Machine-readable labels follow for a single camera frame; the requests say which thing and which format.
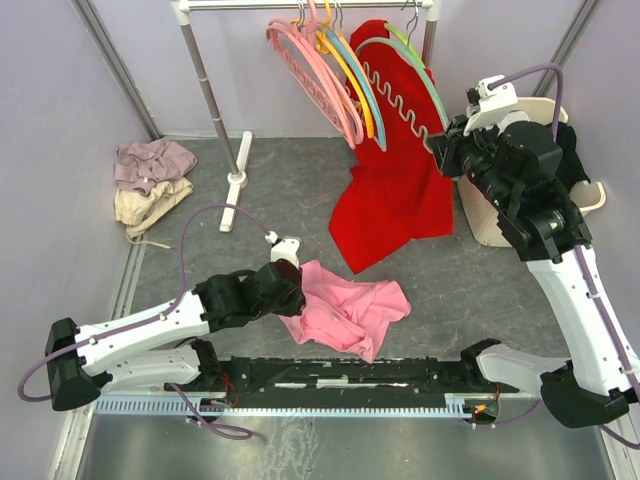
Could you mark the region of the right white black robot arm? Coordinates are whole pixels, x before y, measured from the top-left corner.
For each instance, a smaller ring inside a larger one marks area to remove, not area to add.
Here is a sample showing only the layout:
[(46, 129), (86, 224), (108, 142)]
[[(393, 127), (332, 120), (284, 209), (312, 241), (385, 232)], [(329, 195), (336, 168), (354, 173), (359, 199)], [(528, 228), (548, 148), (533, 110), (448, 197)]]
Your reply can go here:
[(499, 383), (541, 399), (569, 428), (604, 427), (639, 400), (639, 357), (613, 311), (592, 236), (557, 170), (568, 154), (547, 125), (515, 121), (471, 133), (455, 118), (427, 143), (440, 173), (465, 178), (497, 213), (503, 237), (542, 288), (569, 349), (555, 359), (488, 340), (458, 368), (467, 389)]

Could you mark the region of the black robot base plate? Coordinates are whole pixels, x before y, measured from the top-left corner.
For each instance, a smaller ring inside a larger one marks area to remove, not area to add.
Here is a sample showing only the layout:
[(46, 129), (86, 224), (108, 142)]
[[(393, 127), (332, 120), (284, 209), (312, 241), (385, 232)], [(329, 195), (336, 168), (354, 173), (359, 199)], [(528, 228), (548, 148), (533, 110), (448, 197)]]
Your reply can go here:
[(235, 407), (441, 407), (447, 394), (514, 393), (483, 379), (465, 360), (431, 357), (280, 359), (233, 357), (183, 384)]

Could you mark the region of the pink t shirt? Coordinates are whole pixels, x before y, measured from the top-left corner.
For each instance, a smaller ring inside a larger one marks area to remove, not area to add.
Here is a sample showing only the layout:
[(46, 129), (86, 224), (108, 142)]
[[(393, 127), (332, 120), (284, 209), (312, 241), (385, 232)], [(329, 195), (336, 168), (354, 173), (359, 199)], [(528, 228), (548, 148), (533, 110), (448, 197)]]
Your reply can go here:
[(302, 265), (302, 313), (281, 318), (298, 344), (309, 341), (366, 363), (376, 359), (389, 326), (411, 313), (395, 281), (355, 282), (325, 269), (317, 260)]

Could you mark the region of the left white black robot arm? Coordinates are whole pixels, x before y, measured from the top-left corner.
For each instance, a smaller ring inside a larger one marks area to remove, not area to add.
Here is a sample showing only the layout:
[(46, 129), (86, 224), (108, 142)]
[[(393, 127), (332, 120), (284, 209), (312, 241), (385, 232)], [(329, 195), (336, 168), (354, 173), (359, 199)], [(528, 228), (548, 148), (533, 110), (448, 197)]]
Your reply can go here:
[(47, 364), (50, 400), (67, 411), (99, 398), (102, 389), (132, 377), (131, 355), (172, 341), (240, 328), (268, 314), (294, 317), (302, 312), (302, 269), (280, 259), (257, 271), (218, 274), (197, 284), (181, 299), (116, 321), (79, 326), (67, 317), (50, 328), (47, 356), (78, 343)]

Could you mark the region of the teal wavy hanger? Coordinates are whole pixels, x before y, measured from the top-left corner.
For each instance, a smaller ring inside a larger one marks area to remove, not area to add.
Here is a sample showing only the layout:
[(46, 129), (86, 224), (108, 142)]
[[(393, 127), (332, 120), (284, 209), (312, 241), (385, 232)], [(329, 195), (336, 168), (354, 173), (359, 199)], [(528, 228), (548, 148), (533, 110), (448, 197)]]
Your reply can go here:
[[(436, 113), (439, 118), (440, 126), (447, 130), (449, 126), (449, 117), (446, 113), (445, 107), (440, 99), (440, 96), (436, 90), (434, 82), (427, 75), (426, 68), (420, 64), (420, 62), (409, 52), (406, 45), (399, 43), (398, 41), (391, 40), (383, 37), (371, 37), (362, 42), (355, 50), (359, 54), (366, 46), (380, 44), (390, 47), (396, 52), (404, 61), (410, 65), (413, 70), (418, 74), (422, 80), (424, 87), (426, 88), (429, 97), (436, 109)], [(401, 119), (409, 126), (412, 134), (421, 142), (422, 147), (429, 153), (432, 152), (428, 145), (428, 137), (430, 135), (429, 129), (426, 125), (420, 124), (417, 121), (417, 115), (411, 108), (404, 109), (404, 98), (400, 94), (394, 94), (391, 84), (389, 82), (382, 82), (381, 76), (378, 71), (372, 69), (368, 62), (364, 62), (364, 69), (369, 80), (373, 81), (373, 85), (377, 91), (383, 95), (388, 103), (398, 112)]]

